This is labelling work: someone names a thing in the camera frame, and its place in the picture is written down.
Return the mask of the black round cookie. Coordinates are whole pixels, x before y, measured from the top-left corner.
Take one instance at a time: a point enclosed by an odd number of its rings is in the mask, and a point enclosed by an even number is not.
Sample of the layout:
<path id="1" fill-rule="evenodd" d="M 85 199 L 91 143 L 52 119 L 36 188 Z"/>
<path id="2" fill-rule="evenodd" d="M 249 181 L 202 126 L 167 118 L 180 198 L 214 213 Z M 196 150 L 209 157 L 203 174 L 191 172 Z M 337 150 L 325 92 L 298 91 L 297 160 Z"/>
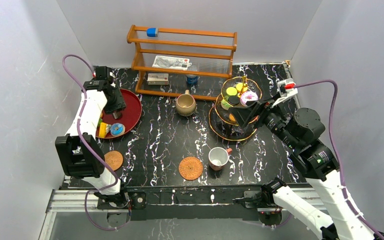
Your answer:
<path id="1" fill-rule="evenodd" d="M 228 99 L 227 99 L 227 102 L 231 105 L 231 106 L 237 106 L 240 104 L 240 98 L 236 95 L 233 95 L 233 96 L 229 96 Z"/>

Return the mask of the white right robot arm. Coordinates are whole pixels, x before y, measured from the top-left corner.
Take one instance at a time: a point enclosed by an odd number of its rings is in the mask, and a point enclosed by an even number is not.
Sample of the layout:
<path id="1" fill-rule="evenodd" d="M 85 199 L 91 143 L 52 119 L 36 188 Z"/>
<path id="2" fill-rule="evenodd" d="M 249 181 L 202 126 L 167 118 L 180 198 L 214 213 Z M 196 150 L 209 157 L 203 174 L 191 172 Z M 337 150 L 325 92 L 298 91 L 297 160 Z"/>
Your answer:
<path id="1" fill-rule="evenodd" d="M 289 211 L 320 240 L 384 240 L 384 233 L 369 226 L 353 206 L 351 195 L 341 182 L 337 158 L 319 139 L 325 126 L 315 110 L 299 108 L 291 119 L 286 119 L 279 107 L 258 100 L 248 107 L 231 107 L 229 112 L 242 128 L 256 119 L 256 127 L 266 126 L 292 150 L 293 166 L 316 191 L 326 211 L 298 196 L 279 178 L 261 188 L 266 206 Z"/>

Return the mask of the three-tier glass gold stand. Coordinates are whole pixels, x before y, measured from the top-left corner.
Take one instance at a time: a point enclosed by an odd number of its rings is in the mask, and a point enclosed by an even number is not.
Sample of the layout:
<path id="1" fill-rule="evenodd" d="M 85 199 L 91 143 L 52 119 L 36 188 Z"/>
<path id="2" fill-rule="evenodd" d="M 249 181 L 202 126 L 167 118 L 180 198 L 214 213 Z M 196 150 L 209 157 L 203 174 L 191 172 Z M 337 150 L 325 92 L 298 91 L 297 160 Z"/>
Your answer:
<path id="1" fill-rule="evenodd" d="M 230 79 L 227 79 L 221 89 L 221 93 L 216 97 L 215 104 L 213 107 L 210 109 L 209 114 L 208 114 L 208 121 L 211 130 L 221 137 L 224 140 L 227 141 L 244 141 L 250 138 L 255 132 L 256 129 L 252 127 L 252 124 L 258 120 L 258 117 L 255 117 L 250 124 L 246 128 L 241 128 L 237 122 L 232 122 L 229 119 L 229 109 L 224 110 L 221 107 L 220 101 L 222 99 L 225 99 L 228 101 L 229 96 L 226 94 L 226 89 L 228 87 L 235 87 L 237 83 L 244 83 L 247 85 L 247 91 L 252 91 L 255 92 L 258 96 L 259 99 L 262 98 L 263 96 L 263 91 L 259 87 L 259 85 L 252 79 L 247 78 L 246 76 L 236 76 Z M 237 93 L 237 97 L 241 97 L 242 93 Z M 231 106 L 231 107 L 244 107 L 239 103 L 237 106 Z"/>

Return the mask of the yellow striped toy cake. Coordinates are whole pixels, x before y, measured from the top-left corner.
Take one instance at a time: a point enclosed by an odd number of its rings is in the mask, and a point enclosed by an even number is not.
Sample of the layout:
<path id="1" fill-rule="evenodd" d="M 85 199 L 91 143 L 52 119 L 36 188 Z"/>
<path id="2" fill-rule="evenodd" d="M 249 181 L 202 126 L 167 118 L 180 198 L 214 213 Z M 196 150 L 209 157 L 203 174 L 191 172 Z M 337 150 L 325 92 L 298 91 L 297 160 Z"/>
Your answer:
<path id="1" fill-rule="evenodd" d="M 101 122 L 99 124 L 99 131 L 98 131 L 98 137 L 99 138 L 105 138 L 107 134 L 111 131 L 111 124 Z"/>

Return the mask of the pink frosted donut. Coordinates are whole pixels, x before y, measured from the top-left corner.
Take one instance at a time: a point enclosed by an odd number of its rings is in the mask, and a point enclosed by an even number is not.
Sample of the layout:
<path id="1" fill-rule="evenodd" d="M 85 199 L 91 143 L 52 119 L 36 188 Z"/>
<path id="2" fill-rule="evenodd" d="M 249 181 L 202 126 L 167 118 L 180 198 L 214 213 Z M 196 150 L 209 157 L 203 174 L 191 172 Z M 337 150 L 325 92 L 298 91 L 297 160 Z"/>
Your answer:
<path id="1" fill-rule="evenodd" d="M 239 99 L 241 105 L 247 107 L 248 102 L 257 101 L 259 99 L 259 96 L 255 92 L 249 90 L 242 93 Z"/>

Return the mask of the green round cookie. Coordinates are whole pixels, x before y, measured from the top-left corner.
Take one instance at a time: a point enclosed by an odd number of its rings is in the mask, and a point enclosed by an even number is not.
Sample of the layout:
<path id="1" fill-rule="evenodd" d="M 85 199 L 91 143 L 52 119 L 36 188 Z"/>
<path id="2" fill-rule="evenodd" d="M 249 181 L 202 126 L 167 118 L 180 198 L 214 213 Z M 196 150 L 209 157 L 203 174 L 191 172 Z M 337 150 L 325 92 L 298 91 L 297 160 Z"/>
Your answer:
<path id="1" fill-rule="evenodd" d="M 226 89 L 226 94 L 228 96 L 236 96 L 238 94 L 238 91 L 235 87 L 231 86 Z"/>

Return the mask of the green frosted donut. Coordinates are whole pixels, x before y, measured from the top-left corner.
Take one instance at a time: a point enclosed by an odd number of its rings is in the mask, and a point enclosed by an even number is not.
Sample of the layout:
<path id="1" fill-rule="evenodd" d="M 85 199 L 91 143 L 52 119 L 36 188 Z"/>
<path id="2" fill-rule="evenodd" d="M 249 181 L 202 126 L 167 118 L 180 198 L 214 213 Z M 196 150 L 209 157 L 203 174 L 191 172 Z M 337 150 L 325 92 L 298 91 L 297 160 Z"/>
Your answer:
<path id="1" fill-rule="evenodd" d="M 221 107 L 224 109 L 224 110 L 228 110 L 229 108 L 231 108 L 232 106 L 229 104 L 228 101 L 226 101 L 224 98 L 222 98 L 222 100 L 220 101 L 220 105 Z"/>

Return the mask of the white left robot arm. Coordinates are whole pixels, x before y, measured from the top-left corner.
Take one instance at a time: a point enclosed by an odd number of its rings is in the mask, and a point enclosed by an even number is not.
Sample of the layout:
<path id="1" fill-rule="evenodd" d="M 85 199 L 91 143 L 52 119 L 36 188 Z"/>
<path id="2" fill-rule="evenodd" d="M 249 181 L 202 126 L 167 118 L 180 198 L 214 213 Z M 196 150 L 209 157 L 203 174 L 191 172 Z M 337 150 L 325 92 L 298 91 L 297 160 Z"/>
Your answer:
<path id="1" fill-rule="evenodd" d="M 91 80 L 83 84 L 77 115 L 65 135 L 55 139 L 55 148 L 66 176 L 83 179 L 101 195 L 110 196 L 117 208 L 129 203 L 129 194 L 121 189 L 121 182 L 104 160 L 96 141 L 102 113 L 114 115 L 126 104 L 115 77 L 107 66 L 97 66 Z"/>

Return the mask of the orange round cookie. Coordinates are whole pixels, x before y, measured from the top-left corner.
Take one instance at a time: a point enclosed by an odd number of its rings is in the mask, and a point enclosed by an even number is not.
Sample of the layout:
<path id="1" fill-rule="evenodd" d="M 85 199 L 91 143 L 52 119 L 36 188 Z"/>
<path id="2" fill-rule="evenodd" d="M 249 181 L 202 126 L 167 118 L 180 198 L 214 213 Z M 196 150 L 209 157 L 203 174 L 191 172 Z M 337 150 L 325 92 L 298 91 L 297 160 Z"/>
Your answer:
<path id="1" fill-rule="evenodd" d="M 239 82 L 235 86 L 238 93 L 243 93 L 248 89 L 247 85 L 245 83 Z"/>
<path id="2" fill-rule="evenodd" d="M 230 119 L 232 122 L 236 122 L 235 117 L 234 117 L 231 113 L 229 114 L 229 119 Z"/>

